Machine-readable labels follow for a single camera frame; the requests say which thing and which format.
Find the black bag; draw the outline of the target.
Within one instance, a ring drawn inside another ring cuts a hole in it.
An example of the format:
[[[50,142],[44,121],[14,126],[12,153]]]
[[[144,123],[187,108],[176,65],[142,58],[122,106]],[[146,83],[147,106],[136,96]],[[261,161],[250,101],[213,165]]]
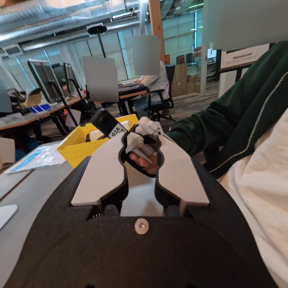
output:
[[[121,84],[118,86],[119,95],[127,95],[131,93],[146,91],[147,87],[142,84],[129,83],[129,84]]]

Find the brown cardboard box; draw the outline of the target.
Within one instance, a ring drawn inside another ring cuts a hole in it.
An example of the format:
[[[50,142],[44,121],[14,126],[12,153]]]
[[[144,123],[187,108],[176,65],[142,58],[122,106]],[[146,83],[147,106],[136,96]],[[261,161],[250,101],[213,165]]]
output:
[[[175,65],[174,76],[171,86],[172,97],[188,94],[187,86],[187,63]]]

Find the person's right hand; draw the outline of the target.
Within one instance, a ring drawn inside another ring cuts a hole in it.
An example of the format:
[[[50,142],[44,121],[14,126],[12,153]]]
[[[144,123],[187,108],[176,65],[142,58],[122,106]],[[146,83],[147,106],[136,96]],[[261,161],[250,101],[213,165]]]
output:
[[[149,160],[146,160],[140,156],[138,156],[136,153],[131,152],[129,154],[130,159],[137,164],[143,171],[146,171],[149,175],[155,175],[158,170],[158,162],[157,162],[157,152],[153,153],[149,156]]]

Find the grey desk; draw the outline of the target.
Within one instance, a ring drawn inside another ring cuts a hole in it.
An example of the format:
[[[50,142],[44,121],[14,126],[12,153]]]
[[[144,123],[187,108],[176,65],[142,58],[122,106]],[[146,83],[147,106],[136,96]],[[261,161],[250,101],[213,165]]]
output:
[[[129,193],[123,202],[121,216],[162,216],[163,207],[154,196],[155,179],[141,174],[127,162],[125,166]],[[14,204],[18,207],[0,232],[1,287],[13,271],[37,214],[72,170],[67,162],[60,166],[35,169],[1,201],[1,206]]]

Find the yellow plastic bin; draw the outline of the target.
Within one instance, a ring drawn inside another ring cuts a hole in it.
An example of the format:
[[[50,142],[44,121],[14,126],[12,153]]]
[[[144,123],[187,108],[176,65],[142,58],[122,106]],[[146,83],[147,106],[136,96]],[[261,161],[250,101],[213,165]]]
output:
[[[76,127],[56,149],[65,160],[76,168],[86,157],[91,156],[95,150],[109,140],[108,137],[86,142],[87,135],[97,128],[88,123],[85,126]]]

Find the framed marker sign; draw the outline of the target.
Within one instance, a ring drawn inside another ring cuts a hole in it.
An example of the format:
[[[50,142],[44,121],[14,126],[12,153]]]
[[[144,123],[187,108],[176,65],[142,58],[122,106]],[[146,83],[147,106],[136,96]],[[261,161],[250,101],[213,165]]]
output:
[[[239,81],[243,69],[249,68],[272,44],[264,44],[244,49],[221,51],[219,74],[236,71],[235,82]]]

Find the wooden post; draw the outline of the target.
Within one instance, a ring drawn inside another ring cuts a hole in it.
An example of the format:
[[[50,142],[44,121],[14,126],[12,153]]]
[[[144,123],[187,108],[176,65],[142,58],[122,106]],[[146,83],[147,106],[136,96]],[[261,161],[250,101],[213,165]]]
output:
[[[156,35],[161,41],[160,60],[165,64],[163,27],[160,9],[160,0],[149,0],[149,15],[152,35]]]

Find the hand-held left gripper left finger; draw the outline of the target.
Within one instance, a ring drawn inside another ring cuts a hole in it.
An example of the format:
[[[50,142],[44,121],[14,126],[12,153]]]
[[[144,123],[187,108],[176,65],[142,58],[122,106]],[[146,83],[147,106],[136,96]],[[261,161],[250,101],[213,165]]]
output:
[[[100,205],[125,183],[127,172],[120,159],[125,135],[119,133],[93,152],[71,200],[72,206]]]

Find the cardboard sheet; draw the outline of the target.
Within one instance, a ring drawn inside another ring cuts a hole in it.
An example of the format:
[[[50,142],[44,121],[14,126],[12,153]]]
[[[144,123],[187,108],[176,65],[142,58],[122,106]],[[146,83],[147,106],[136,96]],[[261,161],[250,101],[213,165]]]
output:
[[[41,100],[42,100],[41,90],[35,89],[26,97],[26,100],[23,103],[23,107],[31,108],[31,107],[37,106],[41,103]]]

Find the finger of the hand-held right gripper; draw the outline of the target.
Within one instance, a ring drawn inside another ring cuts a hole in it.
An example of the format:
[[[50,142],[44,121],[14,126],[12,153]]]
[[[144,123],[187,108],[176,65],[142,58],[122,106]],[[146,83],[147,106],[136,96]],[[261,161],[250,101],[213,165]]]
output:
[[[156,121],[155,124],[158,126],[158,134],[164,136],[165,138],[167,138],[168,140],[170,140],[171,142],[173,142],[174,144],[176,144],[174,142],[174,140],[172,140],[167,134],[164,133],[160,122]]]
[[[126,153],[142,153],[140,148],[144,146],[144,139],[142,135],[137,133],[130,133],[127,136],[127,146],[126,146]]]

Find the black office chair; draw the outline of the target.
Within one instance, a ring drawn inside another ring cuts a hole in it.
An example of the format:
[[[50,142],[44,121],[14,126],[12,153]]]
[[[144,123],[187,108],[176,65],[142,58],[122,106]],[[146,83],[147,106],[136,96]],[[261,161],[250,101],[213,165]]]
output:
[[[175,73],[175,65],[173,66],[166,66],[166,73],[167,73],[167,78],[169,81],[169,90],[168,90],[168,98],[164,99],[162,93],[164,92],[164,89],[158,89],[158,90],[154,90],[151,91],[149,89],[147,89],[148,92],[148,107],[146,109],[147,113],[148,113],[148,118],[152,121],[160,121],[160,119],[165,119],[165,120],[170,120],[173,122],[176,122],[172,116],[170,115],[170,113],[164,113],[162,114],[161,111],[162,110],[167,110],[167,109],[172,109],[174,107],[174,102],[172,99],[172,95],[171,95],[171,87],[172,87],[172,81],[174,78],[174,73]],[[151,94],[152,93],[157,93],[160,97],[160,104],[154,105],[152,104],[151,101]]]

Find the black monitor with white stand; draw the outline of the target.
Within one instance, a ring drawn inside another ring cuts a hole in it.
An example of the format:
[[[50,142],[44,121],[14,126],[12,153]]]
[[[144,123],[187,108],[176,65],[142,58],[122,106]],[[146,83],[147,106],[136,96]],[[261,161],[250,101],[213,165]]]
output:
[[[0,207],[0,230],[15,215],[17,210],[18,210],[18,206],[15,204]]]

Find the silver air duct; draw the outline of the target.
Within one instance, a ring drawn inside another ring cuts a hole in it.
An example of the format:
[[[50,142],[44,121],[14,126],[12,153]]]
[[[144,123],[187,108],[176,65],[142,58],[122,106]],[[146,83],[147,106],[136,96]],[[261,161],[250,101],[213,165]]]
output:
[[[24,1],[1,9],[1,45],[71,29],[140,8],[139,1]]]

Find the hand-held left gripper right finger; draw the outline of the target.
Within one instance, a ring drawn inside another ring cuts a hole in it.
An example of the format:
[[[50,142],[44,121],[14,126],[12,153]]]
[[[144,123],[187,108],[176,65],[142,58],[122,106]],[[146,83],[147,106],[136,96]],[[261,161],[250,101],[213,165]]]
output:
[[[157,145],[155,197],[164,210],[175,205],[184,215],[188,207],[208,207],[210,201],[191,157],[165,135],[159,136]]]

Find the white garment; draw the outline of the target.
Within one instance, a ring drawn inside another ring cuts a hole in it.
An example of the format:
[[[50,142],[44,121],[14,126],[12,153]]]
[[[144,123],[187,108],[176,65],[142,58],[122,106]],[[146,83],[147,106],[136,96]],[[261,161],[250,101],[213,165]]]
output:
[[[288,110],[254,145],[254,153],[219,179],[246,218],[278,287],[288,287]]]

